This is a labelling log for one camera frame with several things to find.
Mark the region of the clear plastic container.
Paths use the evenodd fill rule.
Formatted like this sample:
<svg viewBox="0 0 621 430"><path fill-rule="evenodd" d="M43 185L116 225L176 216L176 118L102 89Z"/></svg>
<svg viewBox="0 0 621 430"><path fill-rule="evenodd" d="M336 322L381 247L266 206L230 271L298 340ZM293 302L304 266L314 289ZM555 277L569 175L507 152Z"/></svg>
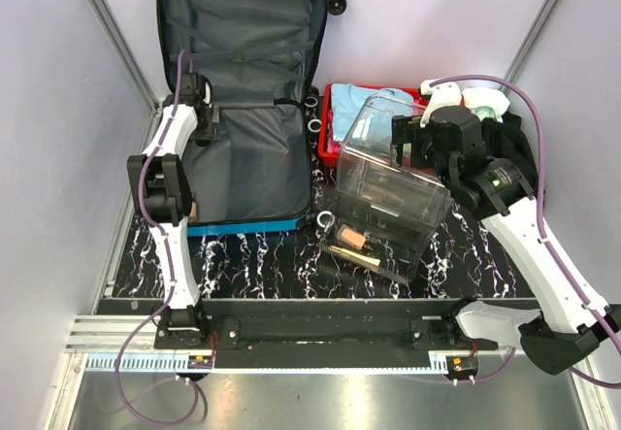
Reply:
<svg viewBox="0 0 621 430"><path fill-rule="evenodd" d="M415 116L420 106L377 93L368 98L353 121L336 167L337 204L316 218L318 246L339 245L343 224L363 233L380 265L349 262L401 285L409 285L421 253L452 206L440 181L411 167L390 166L391 119Z"/></svg>

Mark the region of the beige foundation bottle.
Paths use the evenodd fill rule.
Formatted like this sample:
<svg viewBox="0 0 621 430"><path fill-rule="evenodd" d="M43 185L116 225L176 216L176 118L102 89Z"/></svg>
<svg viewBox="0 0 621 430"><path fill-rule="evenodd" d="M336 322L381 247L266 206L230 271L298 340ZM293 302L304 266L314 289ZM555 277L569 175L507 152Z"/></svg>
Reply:
<svg viewBox="0 0 621 430"><path fill-rule="evenodd" d="M363 233L345 224L337 230L336 242L340 247L357 252L371 253L373 251L373 247Z"/></svg>

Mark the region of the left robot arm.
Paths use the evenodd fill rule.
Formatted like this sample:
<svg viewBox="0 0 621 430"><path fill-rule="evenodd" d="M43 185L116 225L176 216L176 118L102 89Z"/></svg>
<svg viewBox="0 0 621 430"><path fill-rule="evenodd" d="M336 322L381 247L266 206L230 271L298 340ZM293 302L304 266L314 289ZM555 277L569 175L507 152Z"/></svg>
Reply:
<svg viewBox="0 0 621 430"><path fill-rule="evenodd" d="M190 348L201 347L210 326L202 319L187 229L193 194L181 163L195 133L212 125L212 88L198 73L177 76L161 122L146 148L127 159L127 174L137 213L154 240L164 280L164 306L158 312L166 334L175 333Z"/></svg>

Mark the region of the blue hard-shell suitcase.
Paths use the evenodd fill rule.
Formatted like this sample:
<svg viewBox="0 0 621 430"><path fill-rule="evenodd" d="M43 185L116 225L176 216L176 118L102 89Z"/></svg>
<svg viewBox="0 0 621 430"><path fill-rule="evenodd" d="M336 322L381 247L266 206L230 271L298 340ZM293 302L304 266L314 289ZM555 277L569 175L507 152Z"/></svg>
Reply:
<svg viewBox="0 0 621 430"><path fill-rule="evenodd" d="M192 237L294 230L312 203L305 103L329 16L346 0L156 0L168 86L193 69L218 130L182 163L198 207Z"/></svg>

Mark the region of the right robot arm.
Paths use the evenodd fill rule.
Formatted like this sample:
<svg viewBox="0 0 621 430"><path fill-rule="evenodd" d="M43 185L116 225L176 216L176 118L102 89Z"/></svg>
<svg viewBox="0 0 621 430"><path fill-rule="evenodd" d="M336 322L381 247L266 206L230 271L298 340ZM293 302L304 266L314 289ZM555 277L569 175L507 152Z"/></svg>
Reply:
<svg viewBox="0 0 621 430"><path fill-rule="evenodd" d="M559 247L543 217L541 178L524 175L514 154L485 140L500 127L460 105L422 116L391 119L393 162L432 169L450 195L502 245L538 301L533 310L505 308L474 298L441 317L441 337L452 348L486 340L522 349L542 371L573 371L605 340L620 342L620 307L608 303Z"/></svg>

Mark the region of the magenta cloth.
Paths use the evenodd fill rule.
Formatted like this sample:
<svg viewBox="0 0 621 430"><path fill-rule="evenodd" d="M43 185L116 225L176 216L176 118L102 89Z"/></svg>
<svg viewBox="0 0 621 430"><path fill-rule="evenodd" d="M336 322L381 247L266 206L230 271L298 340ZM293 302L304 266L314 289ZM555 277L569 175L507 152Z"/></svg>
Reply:
<svg viewBox="0 0 621 430"><path fill-rule="evenodd" d="M330 109L326 116L326 146L325 149L329 154L338 154L346 135L347 121L346 117L340 112L334 112Z"/></svg>

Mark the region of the light blue t-shirt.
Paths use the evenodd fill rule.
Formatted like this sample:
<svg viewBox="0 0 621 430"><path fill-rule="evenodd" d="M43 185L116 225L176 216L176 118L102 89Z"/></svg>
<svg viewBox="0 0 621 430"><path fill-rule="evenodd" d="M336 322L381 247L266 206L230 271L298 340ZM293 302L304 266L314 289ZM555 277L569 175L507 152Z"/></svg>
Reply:
<svg viewBox="0 0 621 430"><path fill-rule="evenodd" d="M374 94L381 93L403 101L413 101L413 97L398 88L366 88L352 83L333 83L331 85L332 139L341 143L357 118L365 102Z"/></svg>

